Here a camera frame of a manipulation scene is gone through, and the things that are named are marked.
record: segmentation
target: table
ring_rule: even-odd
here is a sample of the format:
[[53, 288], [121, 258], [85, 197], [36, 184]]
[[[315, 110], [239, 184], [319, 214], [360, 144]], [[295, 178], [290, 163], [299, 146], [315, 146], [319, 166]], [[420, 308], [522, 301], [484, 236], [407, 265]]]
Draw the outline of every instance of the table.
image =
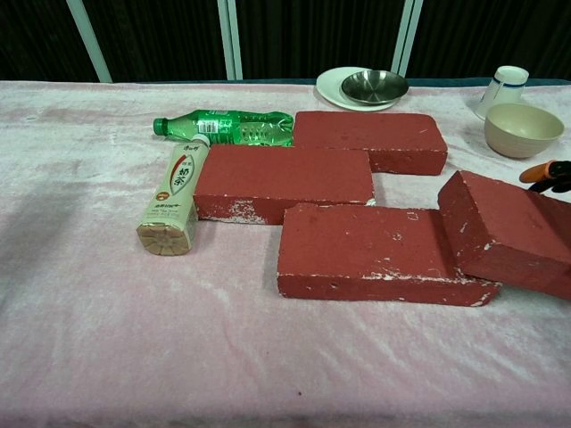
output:
[[[372, 113], [430, 114], [450, 148], [438, 177], [375, 174], [377, 204], [435, 208], [456, 169], [516, 184], [571, 159], [571, 86], [525, 90], [567, 126], [531, 160], [487, 147], [483, 91], [412, 87]], [[314, 86], [0, 82], [0, 100], [0, 426], [571, 425], [571, 302], [287, 300], [280, 226], [200, 222], [186, 256], [143, 249], [171, 150], [153, 118], [339, 110]]]

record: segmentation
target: cup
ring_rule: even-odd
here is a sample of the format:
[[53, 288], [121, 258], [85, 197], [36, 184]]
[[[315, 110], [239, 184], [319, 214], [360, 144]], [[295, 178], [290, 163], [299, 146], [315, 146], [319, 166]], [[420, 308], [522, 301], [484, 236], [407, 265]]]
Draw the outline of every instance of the cup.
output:
[[517, 103], [524, 92], [529, 72], [513, 65], [502, 65], [493, 75], [474, 113], [485, 119], [488, 109], [496, 104]]

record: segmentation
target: brick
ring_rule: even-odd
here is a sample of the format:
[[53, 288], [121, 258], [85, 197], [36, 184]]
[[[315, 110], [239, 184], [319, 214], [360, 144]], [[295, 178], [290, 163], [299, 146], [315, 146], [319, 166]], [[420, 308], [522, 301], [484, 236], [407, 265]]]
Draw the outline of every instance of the brick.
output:
[[367, 151], [373, 172], [439, 175], [448, 148], [425, 114], [300, 111], [295, 147]]
[[438, 204], [463, 272], [571, 300], [571, 204], [467, 171]]
[[298, 202], [374, 203], [364, 152], [218, 145], [211, 148], [194, 201], [199, 218], [281, 225]]
[[459, 272], [438, 210], [309, 204], [285, 212], [277, 286], [299, 299], [473, 307], [500, 289]]

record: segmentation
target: background wall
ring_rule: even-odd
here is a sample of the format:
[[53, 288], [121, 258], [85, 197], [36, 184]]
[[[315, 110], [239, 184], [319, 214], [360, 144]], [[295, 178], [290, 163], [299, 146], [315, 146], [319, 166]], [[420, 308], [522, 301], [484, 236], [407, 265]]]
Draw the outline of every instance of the background wall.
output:
[[567, 0], [3, 0], [0, 78], [316, 78], [344, 65], [464, 78], [512, 64], [571, 79], [569, 22]]

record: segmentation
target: bottle cap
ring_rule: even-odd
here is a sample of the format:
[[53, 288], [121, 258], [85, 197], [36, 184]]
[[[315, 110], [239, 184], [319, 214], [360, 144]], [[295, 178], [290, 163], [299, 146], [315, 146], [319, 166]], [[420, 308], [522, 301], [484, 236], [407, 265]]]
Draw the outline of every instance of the bottle cap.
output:
[[194, 134], [193, 137], [191, 138], [191, 140], [200, 140], [204, 144], [206, 144], [206, 147], [211, 146], [211, 140], [208, 139], [208, 136], [205, 136], [203, 134]]
[[157, 136], [164, 136], [166, 134], [167, 120], [165, 118], [158, 118], [153, 120], [153, 131]]

